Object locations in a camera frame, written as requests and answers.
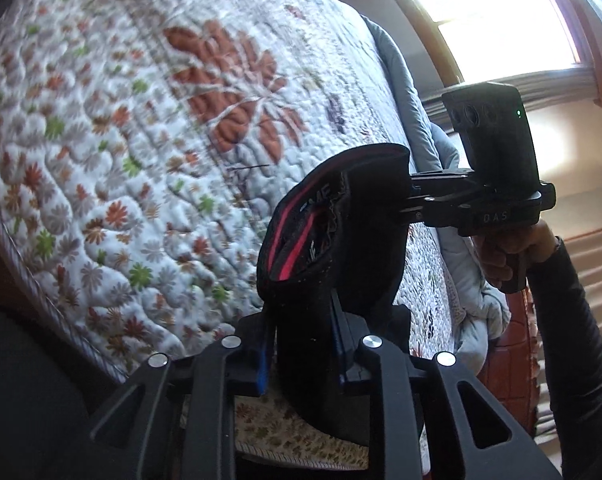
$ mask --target red stripe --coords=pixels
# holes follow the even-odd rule
[[[389,150],[388,146],[386,144],[377,144],[376,146],[380,146],[380,148],[374,147],[372,148],[372,146],[374,146],[374,144],[372,145],[368,145],[367,150],[368,152],[384,152]],[[279,244],[279,239],[281,238],[281,231],[283,231],[283,225],[286,222],[286,218],[287,215],[290,213],[290,210],[294,207],[294,205],[299,201],[299,198],[301,196],[303,196],[303,194],[305,193],[305,191],[307,190],[308,187],[312,187],[315,185],[315,183],[327,172],[330,171],[332,169],[332,167],[337,163],[337,158],[339,159],[338,162],[345,162],[347,160],[350,160],[353,156],[355,156],[355,154],[353,153],[349,153],[348,155],[343,155],[342,157],[337,157],[337,155],[334,155],[332,157],[332,163],[329,162],[325,162],[325,168],[323,169],[323,171],[316,176],[316,178],[314,180],[312,180],[311,183],[307,184],[307,186],[305,186],[305,188],[303,189],[303,191],[300,191],[291,201],[290,203],[286,206],[286,208],[283,210],[283,213],[281,213],[281,219],[279,220],[279,225],[277,225],[277,230],[274,233],[274,241],[272,243],[272,245],[270,246],[270,254],[268,254],[268,272],[270,271],[270,269],[272,268],[272,263],[274,262],[274,255],[277,252],[277,245]]]
[[[299,257],[301,249],[303,249],[305,240],[307,240],[307,236],[310,232],[310,229],[312,228],[312,224],[315,221],[315,216],[316,216],[316,211],[312,211],[310,213],[310,216],[307,219],[307,223],[305,224],[305,227],[303,228],[303,232],[301,233],[299,240],[297,240],[297,243],[295,244],[294,248],[292,249],[292,252],[288,255],[286,263],[283,265],[283,267],[281,267],[281,272],[279,273],[280,281],[287,280],[290,277],[290,275],[292,274],[292,269],[295,266],[295,261]]]

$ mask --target black sleeve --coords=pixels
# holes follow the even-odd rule
[[[602,478],[602,338],[563,242],[528,270],[528,282],[564,478]]]

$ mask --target silver screw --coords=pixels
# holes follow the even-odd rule
[[[379,336],[370,334],[363,338],[363,344],[368,348],[379,348],[383,341]]]
[[[229,335],[221,339],[221,344],[225,348],[237,348],[241,346],[241,338],[236,335]]]
[[[168,356],[166,354],[152,354],[148,357],[147,363],[152,368],[162,368],[168,364]]]
[[[452,366],[454,363],[457,362],[457,358],[454,357],[454,355],[450,352],[441,352],[437,354],[437,362],[441,366]]]

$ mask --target person's arm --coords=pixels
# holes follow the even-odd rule
[[[529,261],[564,478],[602,478],[602,338],[565,245],[543,221],[476,242],[495,286],[512,273],[504,251]]]

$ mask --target window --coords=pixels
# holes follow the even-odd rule
[[[445,88],[496,80],[515,85],[527,111],[586,98],[602,106],[602,59],[586,0],[395,1]],[[441,92],[422,102],[450,132]]]
[[[580,62],[555,0],[418,0],[465,82],[570,68]]]

